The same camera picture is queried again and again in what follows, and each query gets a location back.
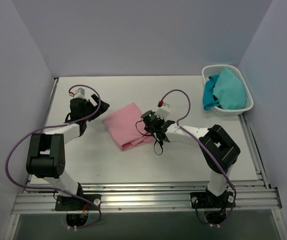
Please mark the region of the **pink t shirt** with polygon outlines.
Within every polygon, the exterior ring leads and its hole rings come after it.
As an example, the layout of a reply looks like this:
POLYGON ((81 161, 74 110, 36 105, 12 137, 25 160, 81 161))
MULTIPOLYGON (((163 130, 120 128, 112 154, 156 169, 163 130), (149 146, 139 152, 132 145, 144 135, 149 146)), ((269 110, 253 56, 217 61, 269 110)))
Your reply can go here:
POLYGON ((109 114, 102 119, 104 126, 114 143, 121 151, 127 151, 142 145, 150 144, 154 138, 147 136, 142 112, 135 103, 109 114))

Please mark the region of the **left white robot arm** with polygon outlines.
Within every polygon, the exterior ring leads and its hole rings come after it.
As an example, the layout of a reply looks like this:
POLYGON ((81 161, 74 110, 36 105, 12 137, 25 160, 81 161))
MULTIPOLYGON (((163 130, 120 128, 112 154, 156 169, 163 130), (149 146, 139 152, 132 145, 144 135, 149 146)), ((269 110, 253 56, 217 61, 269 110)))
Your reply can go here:
POLYGON ((44 179, 66 198, 66 204, 73 210, 84 205, 83 190, 77 181, 66 172, 65 145, 81 137, 87 123, 104 114, 110 105, 95 94, 91 98, 95 105, 82 93, 70 100, 70 112, 66 115, 64 126, 55 130, 34 133, 30 137, 26 171, 39 179, 44 179))

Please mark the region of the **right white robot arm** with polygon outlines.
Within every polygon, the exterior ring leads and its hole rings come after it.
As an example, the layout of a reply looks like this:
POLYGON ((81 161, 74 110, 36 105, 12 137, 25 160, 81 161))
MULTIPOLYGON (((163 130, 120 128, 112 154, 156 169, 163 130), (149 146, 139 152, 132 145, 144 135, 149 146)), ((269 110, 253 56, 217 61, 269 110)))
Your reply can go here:
POLYGON ((144 130, 158 143, 181 143, 199 146, 208 167, 211 169, 205 200, 210 206, 218 206, 224 200, 224 192, 230 185, 229 174, 241 150, 220 125, 198 128, 178 125, 173 120, 164 120, 149 110, 141 115, 144 130))

